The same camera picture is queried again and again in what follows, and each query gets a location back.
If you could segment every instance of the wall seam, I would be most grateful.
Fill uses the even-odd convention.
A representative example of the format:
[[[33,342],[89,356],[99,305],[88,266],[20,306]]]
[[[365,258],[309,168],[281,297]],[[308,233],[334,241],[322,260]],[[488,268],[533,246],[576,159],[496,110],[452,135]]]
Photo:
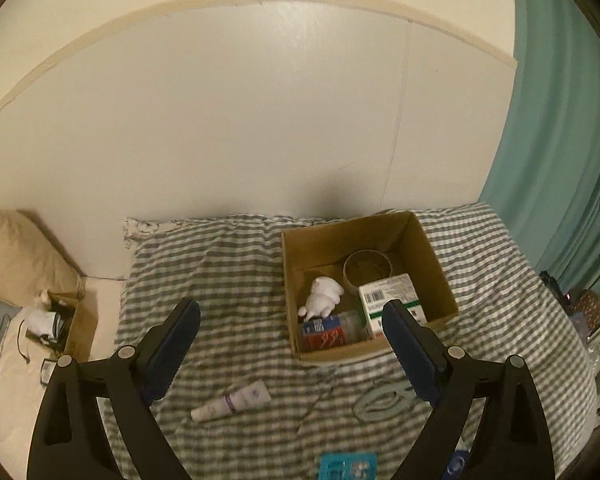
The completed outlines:
[[[382,189],[382,196],[380,197],[380,203],[378,204],[378,211],[382,211],[382,204],[384,203],[384,196],[386,195],[386,188],[389,185],[389,177],[391,176],[391,168],[394,164],[395,147],[398,144],[398,135],[400,134],[400,126],[402,125],[402,112],[404,110],[404,94],[407,87],[407,76],[408,76],[408,62],[411,53],[411,27],[413,23],[405,21],[405,41],[404,41],[404,55],[402,58],[402,80],[400,82],[400,95],[398,98],[398,113],[395,118],[394,128],[394,142],[391,146],[391,154],[389,156],[389,163],[386,168],[386,177],[384,179],[384,187]]]

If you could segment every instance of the white teddy bear figurine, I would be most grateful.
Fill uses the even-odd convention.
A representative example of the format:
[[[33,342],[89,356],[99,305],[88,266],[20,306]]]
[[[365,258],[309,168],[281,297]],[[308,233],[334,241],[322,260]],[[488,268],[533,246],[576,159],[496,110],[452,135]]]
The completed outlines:
[[[312,317],[327,317],[340,303],[343,294],[344,289],[336,280],[319,276],[311,285],[311,293],[306,303],[298,309],[298,316],[304,316],[305,321]]]

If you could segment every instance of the cardboard box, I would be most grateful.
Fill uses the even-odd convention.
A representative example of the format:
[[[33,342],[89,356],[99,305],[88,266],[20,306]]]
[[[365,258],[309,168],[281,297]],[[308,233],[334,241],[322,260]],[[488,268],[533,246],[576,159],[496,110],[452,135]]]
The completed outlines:
[[[289,339],[293,353],[302,361],[315,364],[355,362],[391,351],[384,336],[314,352],[302,352],[299,345],[298,308],[304,305],[313,280],[318,276],[329,276],[342,283],[344,260],[360,249],[386,254],[394,275],[408,273],[433,330],[458,313],[436,255],[420,222],[411,212],[291,229],[283,233],[282,247]],[[365,319],[357,296],[345,293],[334,314],[345,310],[356,310],[361,319]]]
[[[49,297],[54,301],[63,300],[68,308],[74,309],[74,316],[69,327],[69,335],[63,352],[56,352],[55,358],[62,354],[69,354],[79,363],[89,360],[93,337],[96,333],[98,319],[95,314],[86,308],[73,294],[53,294]]]

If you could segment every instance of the red label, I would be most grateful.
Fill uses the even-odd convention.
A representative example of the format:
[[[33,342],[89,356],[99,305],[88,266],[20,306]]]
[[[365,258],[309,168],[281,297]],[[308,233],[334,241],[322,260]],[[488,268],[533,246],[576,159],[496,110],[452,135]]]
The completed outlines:
[[[340,325],[317,333],[304,334],[304,344],[309,351],[325,350],[345,343],[344,330]]]

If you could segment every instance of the bed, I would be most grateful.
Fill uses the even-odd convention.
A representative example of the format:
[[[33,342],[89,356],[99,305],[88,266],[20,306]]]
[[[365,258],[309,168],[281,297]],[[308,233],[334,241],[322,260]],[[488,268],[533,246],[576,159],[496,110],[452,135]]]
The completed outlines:
[[[92,360],[107,358],[114,350],[122,286],[118,280],[85,280],[84,303],[98,313]],[[13,480],[26,480],[29,443],[45,392],[40,385],[40,367],[48,357],[47,350],[22,335],[22,351],[29,355],[30,364],[18,353],[18,327],[25,314],[26,309],[21,309],[11,320],[0,354],[0,462]]]
[[[487,205],[418,217],[461,311],[440,337],[473,357],[526,359],[560,474],[595,420],[592,369],[573,327]],[[360,395],[404,378],[393,354],[337,367],[307,367],[292,356],[280,233],[316,222],[231,216],[127,227],[136,253],[115,346],[139,341],[183,296],[201,305],[199,335],[167,395],[152,406],[192,478],[315,478],[320,455],[338,451],[377,453],[379,478],[388,478],[429,415],[419,401],[384,422],[363,424],[352,414]],[[199,425],[190,420],[192,408],[257,379],[269,389],[269,407]],[[479,410],[472,408],[465,427],[468,443]],[[137,478],[106,403],[104,421],[122,474]]]

